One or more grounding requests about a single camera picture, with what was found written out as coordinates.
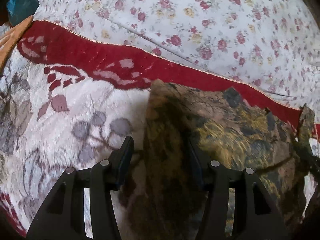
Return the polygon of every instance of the blue plastic bag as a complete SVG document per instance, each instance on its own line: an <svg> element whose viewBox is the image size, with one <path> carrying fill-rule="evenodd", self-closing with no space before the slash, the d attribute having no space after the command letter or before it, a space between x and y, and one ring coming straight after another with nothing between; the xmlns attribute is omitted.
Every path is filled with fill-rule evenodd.
<svg viewBox="0 0 320 240"><path fill-rule="evenodd" d="M9 21L12 26L22 22L24 19L34 14L39 7L38 0L9 0L7 10Z"/></svg>

